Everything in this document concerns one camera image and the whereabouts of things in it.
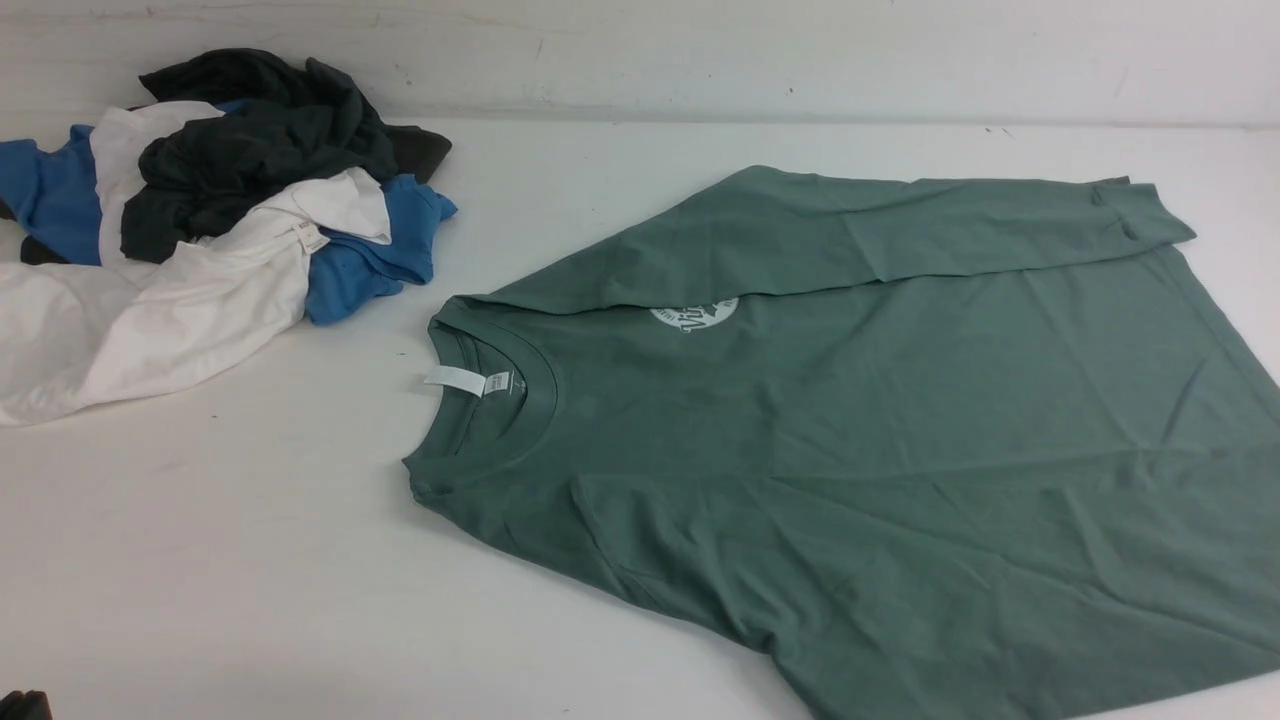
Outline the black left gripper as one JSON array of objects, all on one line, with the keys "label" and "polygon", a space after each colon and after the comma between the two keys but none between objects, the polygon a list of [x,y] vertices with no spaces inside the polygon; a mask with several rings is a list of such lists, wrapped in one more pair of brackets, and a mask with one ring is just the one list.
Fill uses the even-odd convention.
[{"label": "black left gripper", "polygon": [[51,720],[49,697],[42,691],[13,691],[0,701],[1,720]]}]

